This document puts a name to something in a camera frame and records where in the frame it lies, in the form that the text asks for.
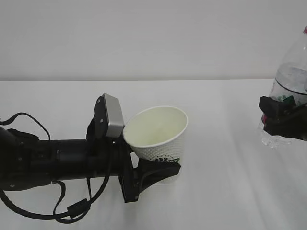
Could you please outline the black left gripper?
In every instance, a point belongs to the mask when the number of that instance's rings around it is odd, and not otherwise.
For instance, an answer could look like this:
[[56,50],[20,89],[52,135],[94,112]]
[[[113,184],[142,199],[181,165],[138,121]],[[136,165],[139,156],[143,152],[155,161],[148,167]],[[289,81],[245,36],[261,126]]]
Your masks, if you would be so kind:
[[94,203],[102,194],[112,176],[119,179],[124,202],[136,202],[139,193],[164,179],[178,175],[181,165],[177,162],[150,161],[139,158],[133,169],[130,153],[132,150],[119,138],[87,137],[87,170],[89,177],[104,177],[96,192],[89,199]]

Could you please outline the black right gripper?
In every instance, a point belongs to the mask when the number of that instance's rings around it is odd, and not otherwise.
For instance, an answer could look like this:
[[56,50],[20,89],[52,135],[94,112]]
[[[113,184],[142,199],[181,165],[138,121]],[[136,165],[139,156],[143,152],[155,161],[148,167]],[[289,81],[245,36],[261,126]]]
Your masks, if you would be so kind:
[[296,106],[262,96],[259,101],[264,131],[271,136],[307,140],[307,105]]

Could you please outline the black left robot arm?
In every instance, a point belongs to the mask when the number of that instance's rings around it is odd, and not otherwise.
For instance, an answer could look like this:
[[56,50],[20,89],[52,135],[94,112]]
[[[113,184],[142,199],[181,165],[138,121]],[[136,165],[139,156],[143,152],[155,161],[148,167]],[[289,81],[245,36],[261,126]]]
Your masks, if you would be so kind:
[[139,159],[123,138],[40,140],[15,129],[0,131],[0,187],[23,191],[51,182],[116,176],[126,203],[151,185],[179,173],[177,162]]

